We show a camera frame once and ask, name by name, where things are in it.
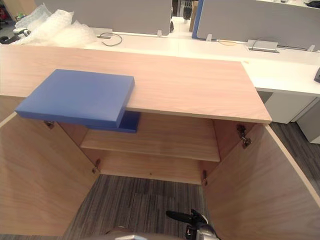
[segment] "blue foam block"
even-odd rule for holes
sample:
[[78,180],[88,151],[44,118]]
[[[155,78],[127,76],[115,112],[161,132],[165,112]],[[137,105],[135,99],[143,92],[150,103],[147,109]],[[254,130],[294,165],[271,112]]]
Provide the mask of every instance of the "blue foam block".
[[56,69],[15,111],[24,118],[117,128],[133,76]]
[[89,129],[135,134],[137,132],[140,115],[141,113],[137,111],[125,111],[119,127],[104,127],[90,125],[87,125],[86,127]]

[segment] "wooden countertop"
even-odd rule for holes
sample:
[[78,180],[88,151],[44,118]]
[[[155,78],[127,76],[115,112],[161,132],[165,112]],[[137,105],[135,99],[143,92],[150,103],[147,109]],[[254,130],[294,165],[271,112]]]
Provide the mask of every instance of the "wooden countertop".
[[132,111],[256,123],[271,121],[237,61],[1,45],[0,95],[27,97],[55,69],[134,76],[135,87],[127,105]]

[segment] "metal hinge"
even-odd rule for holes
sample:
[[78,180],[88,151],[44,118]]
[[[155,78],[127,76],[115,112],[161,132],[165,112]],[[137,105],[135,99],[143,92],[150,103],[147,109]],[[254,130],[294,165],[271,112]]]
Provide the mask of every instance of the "metal hinge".
[[94,168],[92,168],[92,173],[93,174],[95,174],[97,172],[100,162],[101,162],[100,158],[97,161],[95,161]]
[[55,127],[54,121],[43,121],[43,122],[49,129],[53,129]]
[[202,171],[202,183],[207,186],[208,185],[208,180],[207,180],[207,171],[203,170]]
[[246,127],[244,125],[239,124],[236,126],[236,130],[239,134],[239,137],[243,141],[242,143],[243,149],[246,149],[252,143],[251,139],[246,137]]

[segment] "desk surface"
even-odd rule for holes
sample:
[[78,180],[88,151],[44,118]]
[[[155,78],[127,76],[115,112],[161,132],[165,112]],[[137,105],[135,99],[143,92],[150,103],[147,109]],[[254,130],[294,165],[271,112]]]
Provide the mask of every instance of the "desk surface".
[[261,91],[320,97],[320,83],[313,81],[320,67],[320,53],[293,49],[279,49],[280,53],[249,51],[244,44],[232,46],[219,42],[206,42],[191,38],[189,22],[173,17],[174,32],[166,37],[121,34],[123,42],[114,47],[118,39],[98,39],[86,49],[176,56],[197,59],[241,61],[254,86]]
[[0,46],[0,95],[27,97],[54,69],[134,76],[127,109],[269,123],[242,64],[127,52]]

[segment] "cabinet door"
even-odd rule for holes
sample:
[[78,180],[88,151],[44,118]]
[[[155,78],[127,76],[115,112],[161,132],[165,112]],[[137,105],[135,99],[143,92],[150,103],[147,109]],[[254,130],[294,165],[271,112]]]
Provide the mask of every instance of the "cabinet door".
[[268,125],[256,124],[207,176],[211,221],[223,240],[318,240],[320,198]]
[[99,173],[55,123],[0,122],[0,234],[61,236]]

